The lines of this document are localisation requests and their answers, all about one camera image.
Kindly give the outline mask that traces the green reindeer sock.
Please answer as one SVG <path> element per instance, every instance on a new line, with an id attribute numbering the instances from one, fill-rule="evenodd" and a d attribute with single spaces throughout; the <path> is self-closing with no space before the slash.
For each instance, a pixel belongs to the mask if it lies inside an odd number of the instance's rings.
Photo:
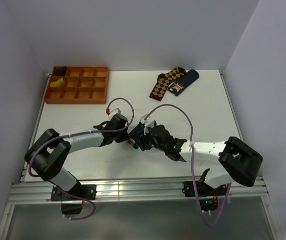
<path id="1" fill-rule="evenodd" d="M 140 147 L 140 136 L 144 133 L 145 125 L 139 123 L 128 135 L 128 143 L 134 148 Z"/>

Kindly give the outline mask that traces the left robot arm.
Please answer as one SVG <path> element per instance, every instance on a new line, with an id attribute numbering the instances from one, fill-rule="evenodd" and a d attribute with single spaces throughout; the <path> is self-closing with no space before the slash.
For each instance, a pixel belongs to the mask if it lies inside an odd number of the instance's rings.
<path id="1" fill-rule="evenodd" d="M 100 148 L 113 142 L 127 140 L 128 119 L 115 113 L 109 120 L 92 129 L 71 135 L 59 134 L 54 129 L 47 129 L 32 145 L 24 160 L 44 181 L 56 185 L 69 200 L 84 196 L 84 190 L 78 179 L 63 168 L 67 156 L 87 148 Z"/>

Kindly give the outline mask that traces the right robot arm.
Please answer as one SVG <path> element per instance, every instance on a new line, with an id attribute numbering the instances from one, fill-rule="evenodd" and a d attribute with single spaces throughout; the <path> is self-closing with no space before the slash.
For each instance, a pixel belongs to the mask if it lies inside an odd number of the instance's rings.
<path id="1" fill-rule="evenodd" d="M 263 162 L 257 151 L 237 137 L 221 142 L 191 142 L 171 136 L 163 125 L 141 130 L 136 143 L 142 151 L 155 148 L 172 161 L 214 163 L 215 167 L 205 169 L 196 181 L 200 197 L 207 197 L 233 182 L 252 187 Z"/>

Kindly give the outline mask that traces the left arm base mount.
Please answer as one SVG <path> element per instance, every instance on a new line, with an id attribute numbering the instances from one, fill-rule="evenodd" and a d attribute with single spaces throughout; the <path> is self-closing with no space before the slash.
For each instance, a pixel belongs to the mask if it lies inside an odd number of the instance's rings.
<path id="1" fill-rule="evenodd" d="M 77 184 L 70 191 L 64 192 L 60 187 L 54 186 L 50 200 L 61 202 L 61 213 L 72 220 L 82 220 L 92 216 L 95 213 L 96 205 L 93 202 L 96 198 L 97 185 Z M 80 216 L 82 210 L 85 210 L 85 204 L 92 205 L 92 210 L 88 215 Z"/>

